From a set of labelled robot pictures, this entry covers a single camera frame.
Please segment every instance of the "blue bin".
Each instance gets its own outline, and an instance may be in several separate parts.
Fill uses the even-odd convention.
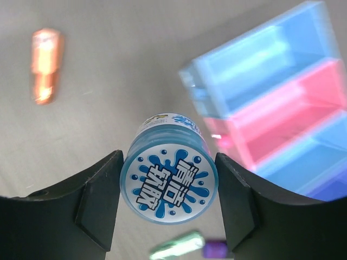
[[[327,57],[337,57],[323,2],[291,11],[192,60],[180,76],[197,111],[226,119]]]
[[[347,112],[302,137],[256,174],[287,190],[320,200],[347,196]]]

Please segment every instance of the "orange object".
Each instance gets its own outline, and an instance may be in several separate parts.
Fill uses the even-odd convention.
[[[42,29],[33,34],[31,72],[34,74],[34,99],[39,105],[52,102],[56,92],[64,39],[59,31]]]

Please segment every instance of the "printed label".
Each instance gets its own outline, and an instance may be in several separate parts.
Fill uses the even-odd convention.
[[[127,198],[156,222],[181,222],[199,214],[216,192],[216,176],[207,159],[183,145],[151,147],[129,166]]]
[[[190,120],[189,118],[187,118],[184,115],[175,114],[175,113],[157,114],[155,116],[148,118],[139,127],[139,130],[137,131],[136,136],[138,136],[142,132],[146,131],[147,129],[150,129],[154,126],[160,126],[160,125],[183,126],[185,128],[188,128],[188,129],[194,131],[201,138],[203,138],[200,129],[197,127],[197,125],[192,120]]]

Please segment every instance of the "purple object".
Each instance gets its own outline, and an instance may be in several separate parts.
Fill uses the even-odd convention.
[[[227,258],[228,248],[225,242],[206,242],[203,248],[204,258]]]

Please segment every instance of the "green object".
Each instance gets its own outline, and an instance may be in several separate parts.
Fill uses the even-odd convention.
[[[192,232],[155,247],[150,260],[169,260],[203,248],[205,239],[199,232]]]

